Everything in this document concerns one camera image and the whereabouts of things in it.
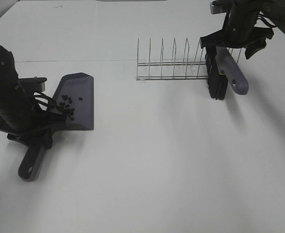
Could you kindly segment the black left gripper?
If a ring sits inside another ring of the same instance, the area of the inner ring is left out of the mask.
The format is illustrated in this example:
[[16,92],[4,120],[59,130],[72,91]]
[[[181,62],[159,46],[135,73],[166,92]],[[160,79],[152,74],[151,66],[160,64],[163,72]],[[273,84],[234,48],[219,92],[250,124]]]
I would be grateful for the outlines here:
[[8,133],[7,139],[27,147],[34,143],[50,149],[53,138],[48,129],[66,126],[67,116],[47,114],[34,93],[27,93],[19,83],[12,52],[0,45],[0,132]]

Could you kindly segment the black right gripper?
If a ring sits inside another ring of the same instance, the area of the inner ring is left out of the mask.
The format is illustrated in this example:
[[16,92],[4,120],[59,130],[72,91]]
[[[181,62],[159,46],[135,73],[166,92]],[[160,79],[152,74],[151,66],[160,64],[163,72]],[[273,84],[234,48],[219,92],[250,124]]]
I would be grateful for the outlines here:
[[225,39],[234,45],[245,43],[245,57],[250,59],[266,47],[266,39],[274,36],[272,28],[254,27],[260,9],[260,0],[233,0],[223,30],[200,37],[200,47],[227,47]]

